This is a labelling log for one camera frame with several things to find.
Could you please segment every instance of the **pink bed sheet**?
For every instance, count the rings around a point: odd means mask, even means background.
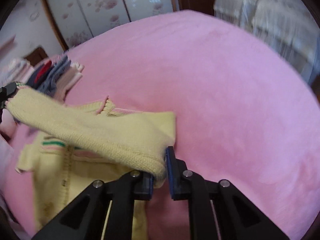
[[[116,106],[177,114],[176,155],[205,179],[232,181],[292,240],[320,210],[320,111],[298,74],[261,41],[192,11],[114,28],[72,49],[85,65],[66,103],[109,95]],[[21,125],[19,155],[34,137]],[[34,234],[31,174],[12,163],[5,196]],[[187,239],[186,202],[167,185],[148,203],[150,239]]]

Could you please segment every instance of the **red cloth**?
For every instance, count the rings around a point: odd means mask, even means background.
[[[36,83],[36,82],[39,80],[39,78],[40,78],[44,73],[46,73],[49,68],[51,68],[51,65],[52,65],[51,60],[49,60],[46,64],[43,65],[43,67],[39,70],[39,72],[38,72],[38,74],[37,74],[37,76],[36,76],[36,78],[35,78],[34,83]]]

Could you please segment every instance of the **metal screw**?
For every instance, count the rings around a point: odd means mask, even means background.
[[[95,188],[98,188],[98,187],[101,187],[103,185],[103,181],[102,180],[95,180],[92,185],[95,187]]]
[[[220,181],[220,185],[223,187],[229,187],[230,186],[230,182],[226,179],[223,179],[222,181]]]
[[[189,170],[185,170],[182,174],[183,174],[183,176],[185,176],[185,177],[191,177],[192,174],[193,174],[193,172],[192,172],[192,171],[189,171]]]
[[[140,171],[131,171],[130,172],[130,175],[132,176],[132,177],[138,177],[138,176],[140,176]]]

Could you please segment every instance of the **green stripe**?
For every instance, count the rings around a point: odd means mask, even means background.
[[[42,142],[42,145],[52,145],[52,144],[60,145],[60,146],[62,146],[62,147],[65,147],[65,146],[66,146],[65,143],[63,143],[63,142],[58,142],[58,141]]]

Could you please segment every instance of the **white wall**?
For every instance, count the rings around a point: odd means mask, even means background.
[[[37,13],[38,17],[31,21],[31,14]],[[0,53],[0,68],[15,57],[28,55],[38,46],[42,46],[49,57],[63,52],[41,0],[20,0],[0,30],[0,47],[14,35],[14,44]]]

